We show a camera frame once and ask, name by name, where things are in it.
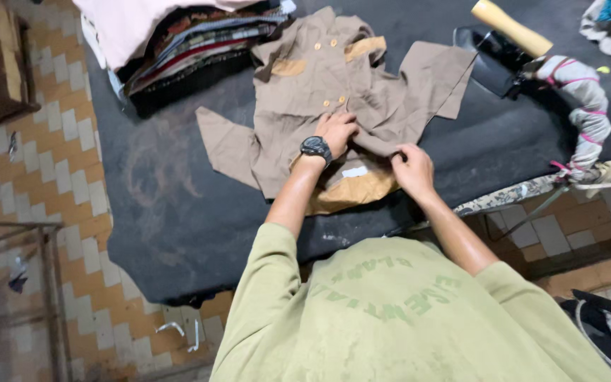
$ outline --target metal rack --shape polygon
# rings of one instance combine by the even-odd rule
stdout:
[[[11,228],[0,236],[0,242],[18,235],[29,234],[35,240],[35,248],[22,254],[22,261],[39,256],[41,269],[39,282],[43,297],[43,308],[28,309],[15,314],[0,315],[0,330],[19,325],[45,322],[48,333],[48,357],[53,381],[72,381],[68,334],[66,330],[60,263],[58,260],[57,233],[63,227],[58,223],[11,223],[0,222],[0,228]]]

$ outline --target brown shirt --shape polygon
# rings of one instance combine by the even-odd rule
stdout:
[[[252,130],[199,108],[204,146],[214,170],[274,198],[301,142],[323,113],[357,115],[361,133],[325,171],[309,213],[331,213],[376,201],[397,188],[388,160],[395,144],[417,142],[435,115],[455,118],[474,54],[415,42],[400,66],[379,62],[386,40],[356,16],[331,7],[294,21],[276,40],[256,46],[256,112]]]

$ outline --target shirt sleeve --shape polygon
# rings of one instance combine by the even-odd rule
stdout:
[[[221,367],[236,369],[224,370],[224,375],[241,372],[263,329],[272,324],[300,286],[294,235],[280,224],[265,223],[256,234],[233,297],[212,377]],[[227,358],[232,359],[232,365],[223,364]]]
[[[475,279],[573,381],[611,381],[611,369],[554,299],[505,262]]]

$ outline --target wooden handle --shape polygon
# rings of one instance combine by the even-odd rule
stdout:
[[[513,20],[489,0],[479,0],[471,9],[471,13],[480,21],[505,34],[534,58],[543,56],[553,46],[552,42]]]

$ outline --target stack of folded clothes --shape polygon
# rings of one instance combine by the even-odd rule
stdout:
[[[275,0],[236,12],[214,7],[179,9],[159,24],[145,57],[117,73],[124,94],[141,117],[148,117],[208,88],[250,66],[250,48],[269,39],[289,20],[290,11]]]

